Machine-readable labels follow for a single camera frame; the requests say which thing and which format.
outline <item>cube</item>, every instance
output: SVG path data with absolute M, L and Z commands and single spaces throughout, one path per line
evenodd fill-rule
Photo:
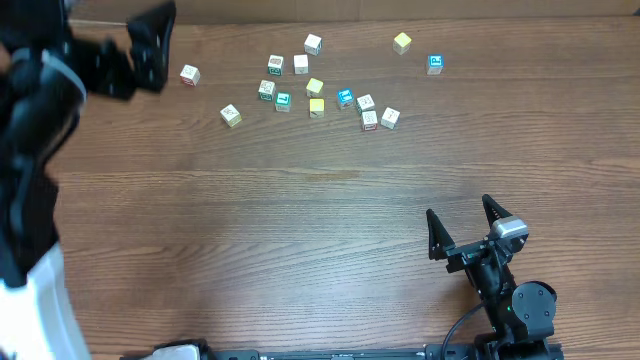
M 361 96 L 356 100 L 358 114 L 362 114 L 364 111 L 371 111 L 376 108 L 375 106 L 376 104 L 373 103 L 373 98 L 369 94 Z
M 185 65 L 180 73 L 180 78 L 183 83 L 196 86 L 198 85 L 198 80 L 200 80 L 200 71 L 198 71 L 198 68 L 195 66 Z
M 318 79 L 311 78 L 307 84 L 307 96 L 308 97 L 321 97 L 322 87 L 324 83 Z
M 393 110 L 392 108 L 387 108 L 382 114 L 382 119 L 380 120 L 380 125 L 384 127 L 388 127 L 389 129 L 395 129 L 396 124 L 398 123 L 398 118 L 400 117 L 400 112 L 397 110 Z
M 427 75 L 438 75 L 444 68 L 444 60 L 442 55 L 429 55 L 427 62 Z
M 260 94 L 260 99 L 266 101 L 273 101 L 273 96 L 276 93 L 276 83 L 273 81 L 262 80 L 260 82 L 260 87 L 258 88 L 258 94 Z
M 304 51 L 308 54 L 317 56 L 320 55 L 320 50 L 322 50 L 322 38 L 309 34 L 309 36 L 307 36 L 307 40 L 304 42 Z
M 375 110 L 362 113 L 362 130 L 369 131 L 378 128 L 378 115 Z
M 307 55 L 295 55 L 293 57 L 293 70 L 297 75 L 309 73 L 309 58 Z
M 284 57 L 278 55 L 271 55 L 269 57 L 269 64 L 267 65 L 269 74 L 282 76 L 282 66 L 284 66 Z
M 402 55 L 409 51 L 410 46 L 411 38 L 405 33 L 400 33 L 395 39 L 393 39 L 393 50 L 395 50 L 398 55 Z
M 234 127 L 237 123 L 240 122 L 240 120 L 242 120 L 242 116 L 240 116 L 238 110 L 236 110 L 236 108 L 231 104 L 222 109 L 222 111 L 220 111 L 220 114 L 222 114 L 224 122 L 226 122 L 230 127 Z
M 276 96 L 276 111 L 280 111 L 280 112 L 291 111 L 291 94 L 278 93 L 278 96 Z
M 351 89 L 342 89 L 338 91 L 338 107 L 340 110 L 353 106 L 353 93 Z
M 312 119 L 324 117 L 324 99 L 309 100 L 309 117 Z

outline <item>yellow cube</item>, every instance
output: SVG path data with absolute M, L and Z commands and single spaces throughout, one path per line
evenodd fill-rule
M 311 78 L 309 84 L 307 84 L 307 96 L 308 97 L 320 97 L 322 96 L 322 87 L 324 83 L 318 79 Z
M 324 99 L 309 100 L 309 117 L 312 119 L 324 117 Z
M 395 39 L 393 39 L 393 50 L 400 55 L 409 51 L 410 46 L 411 38 L 405 33 L 400 33 Z

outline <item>wooden table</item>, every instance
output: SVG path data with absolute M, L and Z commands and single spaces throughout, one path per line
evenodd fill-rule
M 128 42 L 121 27 L 76 32 Z M 310 76 L 290 65 L 308 33 L 325 41 L 310 58 L 324 119 L 309 119 Z M 162 95 L 92 97 L 51 165 L 95 358 L 187 337 L 262 351 L 441 342 L 478 299 L 429 261 L 425 210 L 475 241 L 489 193 L 529 224 L 511 270 L 558 291 L 567 358 L 637 359 L 639 38 L 632 17 L 178 26 Z M 425 75 L 428 53 L 444 55 L 442 75 Z M 270 54 L 282 78 L 266 74 Z M 258 100 L 262 79 L 293 94 L 291 113 Z M 378 116 L 399 110 L 397 130 L 361 132 L 335 105 L 344 87 Z M 455 341 L 488 330 L 478 315 Z

